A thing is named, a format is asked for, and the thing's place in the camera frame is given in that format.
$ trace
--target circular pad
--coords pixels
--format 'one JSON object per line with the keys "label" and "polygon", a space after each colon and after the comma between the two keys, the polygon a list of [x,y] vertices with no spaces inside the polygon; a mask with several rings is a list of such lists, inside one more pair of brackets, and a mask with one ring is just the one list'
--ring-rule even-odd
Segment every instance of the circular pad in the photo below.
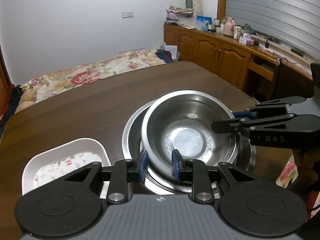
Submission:
{"label": "circular pad", "polygon": [[90,190],[61,194],[33,190],[22,196],[15,208],[17,222],[25,231],[47,238],[81,232],[91,226],[101,212],[101,201]]}
{"label": "circular pad", "polygon": [[38,202],[37,208],[44,215],[62,216],[73,208],[75,202],[73,198],[66,195],[46,196]]}
{"label": "circular pad", "polygon": [[306,206],[299,196],[263,181],[237,183],[220,200],[222,217],[234,228],[258,237],[280,237],[299,229]]}

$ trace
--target bottle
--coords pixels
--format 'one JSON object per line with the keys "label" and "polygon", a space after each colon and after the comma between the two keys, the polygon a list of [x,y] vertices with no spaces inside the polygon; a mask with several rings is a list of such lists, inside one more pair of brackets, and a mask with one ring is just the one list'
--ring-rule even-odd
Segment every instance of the bottle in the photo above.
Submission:
{"label": "bottle", "polygon": [[221,23],[220,23],[220,28],[221,28],[221,33],[222,33],[222,34],[224,33],[224,25],[225,25],[226,22],[227,22],[227,19],[224,17],[224,18],[221,20]]}
{"label": "bottle", "polygon": [[203,30],[204,30],[205,32],[208,31],[208,27],[209,27],[209,21],[204,21],[204,23],[203,23]]}
{"label": "bottle", "polygon": [[244,30],[244,33],[249,33],[249,34],[251,34],[251,26],[249,25],[249,24],[245,24],[244,26],[243,26],[243,30]]}

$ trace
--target blue box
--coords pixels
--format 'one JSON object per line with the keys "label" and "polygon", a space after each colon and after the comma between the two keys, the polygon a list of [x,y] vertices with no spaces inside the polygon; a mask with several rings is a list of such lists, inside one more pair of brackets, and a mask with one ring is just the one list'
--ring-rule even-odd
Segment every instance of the blue box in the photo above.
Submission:
{"label": "blue box", "polygon": [[197,16],[197,21],[199,21],[199,22],[208,21],[210,25],[212,24],[212,18],[211,18],[211,17],[206,17],[206,16],[200,16],[200,15],[198,15],[198,16]]}

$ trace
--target jar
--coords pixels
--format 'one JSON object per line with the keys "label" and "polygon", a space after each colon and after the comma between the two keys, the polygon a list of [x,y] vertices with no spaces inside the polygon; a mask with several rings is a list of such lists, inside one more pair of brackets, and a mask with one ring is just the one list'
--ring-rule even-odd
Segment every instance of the jar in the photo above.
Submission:
{"label": "jar", "polygon": [[215,19],[215,20],[214,20],[214,25],[215,25],[215,26],[220,26],[220,20]]}
{"label": "jar", "polygon": [[233,38],[239,40],[242,33],[242,28],[240,26],[235,26],[233,29]]}
{"label": "jar", "polygon": [[221,33],[224,33],[224,25],[227,22],[227,18],[223,18],[220,23]]}

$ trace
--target floral bedspread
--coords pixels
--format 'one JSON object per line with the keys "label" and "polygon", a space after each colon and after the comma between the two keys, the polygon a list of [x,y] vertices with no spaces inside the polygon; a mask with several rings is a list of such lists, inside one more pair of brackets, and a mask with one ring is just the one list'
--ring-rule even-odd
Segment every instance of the floral bedspread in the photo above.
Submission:
{"label": "floral bedspread", "polygon": [[[276,184],[280,187],[286,188],[290,183],[294,182],[298,177],[297,166],[294,163],[293,155],[291,155],[286,166],[282,170],[280,176],[278,177]],[[320,204],[320,193],[319,191],[311,191],[310,195],[306,199],[307,208],[313,208]],[[318,210],[308,212],[306,221],[311,219]]]}
{"label": "floral bedspread", "polygon": [[165,64],[157,50],[118,54],[93,64],[83,64],[31,79],[21,86],[23,95],[16,113],[64,91],[135,69]]}

